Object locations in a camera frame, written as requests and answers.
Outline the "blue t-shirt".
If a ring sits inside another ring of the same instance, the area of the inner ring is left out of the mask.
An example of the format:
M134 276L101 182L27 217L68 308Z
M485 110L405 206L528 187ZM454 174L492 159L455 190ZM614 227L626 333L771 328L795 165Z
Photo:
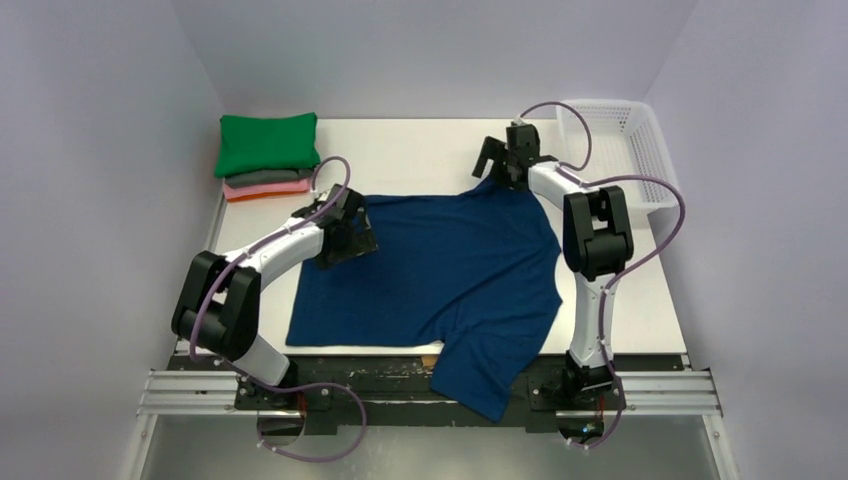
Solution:
M286 344L440 342L431 388L497 422L562 300L558 240L536 197L484 180L458 195L371 195L375 252L301 267Z

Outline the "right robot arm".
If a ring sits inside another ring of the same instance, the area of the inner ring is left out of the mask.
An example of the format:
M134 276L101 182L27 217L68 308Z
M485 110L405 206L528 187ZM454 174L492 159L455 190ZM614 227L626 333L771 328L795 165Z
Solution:
M535 126L512 122L506 138L484 138L472 170L497 184L530 191L563 215L562 251L574 273L575 325L556 394L584 407L614 383L611 331L616 276L634 254L626 197L618 186L592 187L551 155L544 155Z

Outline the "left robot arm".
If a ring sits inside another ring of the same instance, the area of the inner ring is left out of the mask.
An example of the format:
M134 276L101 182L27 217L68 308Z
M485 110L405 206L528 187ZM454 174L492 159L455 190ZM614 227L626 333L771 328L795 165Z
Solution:
M233 368L272 408L292 405L310 385L259 332L264 289L295 266L321 269L373 253L366 198L336 184L279 228L226 254L205 250L191 261L171 320L191 360L206 350Z

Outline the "orange folded t-shirt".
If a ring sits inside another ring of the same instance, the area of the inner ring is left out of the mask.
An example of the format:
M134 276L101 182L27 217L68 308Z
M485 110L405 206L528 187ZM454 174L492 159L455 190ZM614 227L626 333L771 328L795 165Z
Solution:
M247 195L228 195L225 194L224 198L228 203L237 203L237 202L245 202L266 198L291 198L291 197L303 197L307 196L307 191L282 191L282 192L264 192L264 193L254 193Z

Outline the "white plastic basket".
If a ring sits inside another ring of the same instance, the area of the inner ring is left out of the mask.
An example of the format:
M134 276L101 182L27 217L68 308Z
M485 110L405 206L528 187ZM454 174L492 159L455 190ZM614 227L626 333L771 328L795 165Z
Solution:
M653 110L628 100L568 100L575 109L555 109L562 145L560 159L579 166L585 161L586 130L592 154L577 176L597 181L614 176L641 175L678 186L671 156Z

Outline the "green folded t-shirt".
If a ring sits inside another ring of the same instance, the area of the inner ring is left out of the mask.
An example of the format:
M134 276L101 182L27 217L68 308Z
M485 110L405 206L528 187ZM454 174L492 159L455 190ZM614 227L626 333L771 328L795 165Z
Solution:
M222 179L259 170L305 169L320 162L315 112L284 118L223 115L214 176Z

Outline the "pink folded t-shirt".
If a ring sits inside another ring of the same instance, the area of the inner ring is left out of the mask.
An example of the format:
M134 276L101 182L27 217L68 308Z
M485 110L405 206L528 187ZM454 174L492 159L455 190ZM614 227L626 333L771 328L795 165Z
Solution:
M247 195L264 192L282 192L282 191L309 191L310 181L303 179L296 182L274 183L266 185L255 185L245 188L230 188L226 184L223 185L223 195Z

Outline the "grey folded t-shirt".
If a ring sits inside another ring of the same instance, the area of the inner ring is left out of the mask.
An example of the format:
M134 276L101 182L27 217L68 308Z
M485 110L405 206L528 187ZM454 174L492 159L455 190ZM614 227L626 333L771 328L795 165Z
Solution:
M230 188L245 188L255 185L296 182L311 178L313 173L313 168L264 169L225 177L224 183Z

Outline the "aluminium table frame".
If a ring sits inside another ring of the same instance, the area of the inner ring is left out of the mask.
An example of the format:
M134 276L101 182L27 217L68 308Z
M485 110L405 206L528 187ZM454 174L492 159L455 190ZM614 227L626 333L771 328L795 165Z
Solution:
M235 374L216 371L207 358L198 367L152 370L145 381L130 443L118 473L120 479L145 479L159 424L170 417L235 414Z

